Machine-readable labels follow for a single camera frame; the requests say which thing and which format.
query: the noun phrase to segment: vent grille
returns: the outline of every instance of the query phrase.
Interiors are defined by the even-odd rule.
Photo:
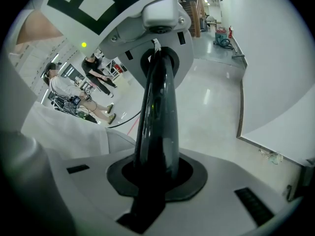
[[[274,216],[249,188],[243,188],[234,192],[250,213],[257,226],[265,224]]]
[[[89,166],[83,164],[83,165],[78,165],[78,166],[74,166],[74,167],[71,167],[71,168],[67,168],[67,171],[69,174],[73,174],[73,173],[76,173],[76,172],[80,172],[80,171],[85,171],[89,169]]]

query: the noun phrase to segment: floor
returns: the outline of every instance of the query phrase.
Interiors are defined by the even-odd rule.
[[[257,147],[236,138],[240,80],[245,71],[241,63],[230,58],[232,51],[214,47],[212,41],[211,32],[202,32],[201,38],[193,40],[193,65],[176,89],[180,147],[232,161],[282,195],[288,184],[297,182],[300,167],[286,160],[275,165]],[[92,94],[102,105],[115,103],[117,118],[112,125],[130,119],[141,108],[143,88],[129,72],[124,78],[128,86],[123,90],[119,85],[109,88],[113,98],[99,91]],[[138,122],[136,116],[115,129],[136,140]]]
[[[208,31],[201,32],[201,37],[193,38],[193,50],[194,57],[196,59],[213,60],[235,67],[243,68],[241,58],[232,59],[232,55],[235,55],[234,50],[223,49],[219,45],[214,45],[215,40],[215,28],[208,27]]]

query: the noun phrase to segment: black pants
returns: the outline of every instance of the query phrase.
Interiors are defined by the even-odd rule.
[[[112,86],[112,87],[115,87],[116,85],[111,81],[111,79],[108,79],[107,78],[107,81],[101,79],[101,78],[98,78],[98,77],[90,77],[89,78],[90,81],[92,81],[95,85],[97,85],[99,87],[99,89],[101,89],[105,94],[109,95],[110,94],[110,90],[107,89],[106,86],[104,86],[98,79],[104,81],[106,84]]]

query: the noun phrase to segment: white wall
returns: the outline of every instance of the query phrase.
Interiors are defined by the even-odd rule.
[[[231,25],[231,0],[219,0],[221,9],[221,25],[225,28]]]
[[[208,6],[208,11],[209,13],[207,13],[210,16],[213,16],[217,22],[221,22],[221,9],[220,7],[216,7],[216,6]]]
[[[85,72],[82,68],[82,61],[85,59],[85,55],[83,53],[81,53],[80,51],[76,53],[76,55],[74,55],[67,63],[67,66],[72,64],[73,67],[75,69],[77,69],[77,71],[79,73],[81,73],[84,77],[86,77]]]
[[[313,38],[288,0],[229,3],[228,21],[248,62],[242,137],[306,164],[315,155]]]
[[[205,10],[205,13],[209,15],[209,7],[208,6],[203,6],[203,9]]]

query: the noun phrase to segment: staircase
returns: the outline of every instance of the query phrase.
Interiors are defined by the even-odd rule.
[[[183,9],[187,12],[191,19],[189,28],[192,37],[200,37],[200,16],[205,19],[205,11],[202,4],[203,0],[192,0],[180,2]]]

